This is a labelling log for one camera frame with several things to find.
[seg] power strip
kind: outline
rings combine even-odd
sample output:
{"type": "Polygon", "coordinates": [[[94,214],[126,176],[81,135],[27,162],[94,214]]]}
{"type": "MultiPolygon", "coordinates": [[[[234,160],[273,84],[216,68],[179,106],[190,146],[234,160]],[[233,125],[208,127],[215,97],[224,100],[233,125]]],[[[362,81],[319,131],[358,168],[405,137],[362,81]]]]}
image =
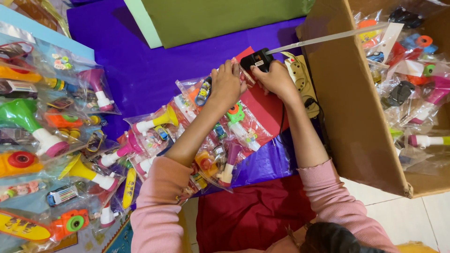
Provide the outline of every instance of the power strip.
{"type": "MultiPolygon", "coordinates": [[[[297,56],[297,59],[301,64],[303,64],[307,81],[305,82],[305,76],[303,75],[302,66],[294,59],[286,59],[284,61],[284,63],[288,67],[289,75],[291,76],[292,81],[294,81],[295,86],[298,89],[298,92],[300,92],[303,98],[303,102],[305,102],[308,98],[314,98],[314,100],[317,101],[317,98],[314,93],[314,88],[311,83],[311,78],[308,72],[308,67],[306,66],[305,57],[303,57],[303,55],[299,55],[297,56]]],[[[314,118],[319,114],[320,109],[318,105],[314,103],[306,108],[306,112],[308,113],[309,118],[314,118]]]]}

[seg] pink long-sleeve shirt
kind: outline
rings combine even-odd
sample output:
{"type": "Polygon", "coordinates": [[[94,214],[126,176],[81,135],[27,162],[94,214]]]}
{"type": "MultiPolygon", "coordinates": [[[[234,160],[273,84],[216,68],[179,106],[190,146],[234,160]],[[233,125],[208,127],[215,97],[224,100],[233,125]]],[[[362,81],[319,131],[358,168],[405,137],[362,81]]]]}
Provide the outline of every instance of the pink long-sleeve shirt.
{"type": "MultiPolygon", "coordinates": [[[[188,185],[191,168],[171,159],[158,157],[148,172],[137,198],[137,209],[131,215],[133,253],[182,253],[183,228],[178,225],[177,196],[188,185]]],[[[339,180],[331,160],[316,167],[298,169],[304,190],[317,213],[316,221],[334,222],[350,230],[365,246],[398,253],[381,225],[367,217],[362,202],[350,196],[339,180]]],[[[304,241],[305,230],[294,233],[304,241]]],[[[288,237],[274,243],[266,251],[248,249],[239,253],[298,253],[288,237]]]]}

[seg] light green paper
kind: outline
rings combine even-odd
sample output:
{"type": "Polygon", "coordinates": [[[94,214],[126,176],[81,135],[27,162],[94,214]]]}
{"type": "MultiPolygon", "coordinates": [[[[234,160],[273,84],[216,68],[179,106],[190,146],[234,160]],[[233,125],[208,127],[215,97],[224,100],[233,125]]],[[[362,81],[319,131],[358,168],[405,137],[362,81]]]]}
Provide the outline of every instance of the light green paper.
{"type": "Polygon", "coordinates": [[[145,10],[144,4],[141,0],[125,0],[125,4],[135,18],[136,23],[141,30],[142,35],[147,41],[150,48],[157,48],[162,46],[158,33],[156,32],[153,22],[145,10]]]}

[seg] red cloth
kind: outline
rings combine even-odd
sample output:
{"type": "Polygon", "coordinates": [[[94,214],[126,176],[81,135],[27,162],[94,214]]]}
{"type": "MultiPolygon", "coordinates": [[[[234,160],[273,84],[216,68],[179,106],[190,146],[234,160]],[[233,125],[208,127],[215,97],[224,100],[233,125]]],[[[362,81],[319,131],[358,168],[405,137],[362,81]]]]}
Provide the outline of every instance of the red cloth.
{"type": "Polygon", "coordinates": [[[298,175],[199,197],[197,241],[200,253],[266,250],[315,218],[298,175]]]}

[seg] floor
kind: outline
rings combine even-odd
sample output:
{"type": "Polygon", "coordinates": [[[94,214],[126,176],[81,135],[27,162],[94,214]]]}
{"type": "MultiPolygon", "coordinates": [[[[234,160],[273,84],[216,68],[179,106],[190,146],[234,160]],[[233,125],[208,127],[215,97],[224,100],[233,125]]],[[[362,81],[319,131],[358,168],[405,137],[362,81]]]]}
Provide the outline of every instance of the floor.
{"type": "MultiPolygon", "coordinates": [[[[407,199],[341,178],[350,194],[362,201],[367,215],[377,220],[395,245],[421,241],[441,252],[450,253],[450,192],[407,199]]],[[[198,198],[183,205],[193,253],[198,253],[195,220],[198,198]]]]}

